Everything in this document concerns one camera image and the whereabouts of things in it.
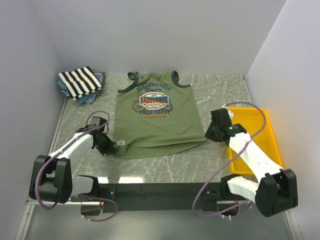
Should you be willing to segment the olive green tank top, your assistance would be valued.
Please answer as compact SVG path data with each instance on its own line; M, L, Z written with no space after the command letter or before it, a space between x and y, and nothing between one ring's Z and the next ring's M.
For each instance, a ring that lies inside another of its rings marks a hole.
M206 141L192 87L180 84L177 71L127 75L132 84L115 101L117 157L173 155Z

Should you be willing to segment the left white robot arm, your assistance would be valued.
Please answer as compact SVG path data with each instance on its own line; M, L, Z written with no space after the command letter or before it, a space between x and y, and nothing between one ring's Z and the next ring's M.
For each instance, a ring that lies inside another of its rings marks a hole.
M33 163L29 197L39 202L64 204L69 198L83 195L94 201L100 194L98 178L90 175L73 177L73 168L90 149L102 156L116 153L115 143L104 132L109 120L94 116L79 128L73 138L49 155L39 155Z

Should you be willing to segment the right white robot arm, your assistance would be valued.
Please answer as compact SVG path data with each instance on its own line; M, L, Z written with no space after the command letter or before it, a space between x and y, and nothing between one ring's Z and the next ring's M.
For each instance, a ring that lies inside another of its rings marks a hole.
M257 179L254 182L239 174L223 177L219 187L222 198L230 200L235 195L241 196L255 203L265 217L298 206L296 174L269 158L241 124L232 124L230 110L211 111L211 123L205 136L214 142L225 143L236 152Z

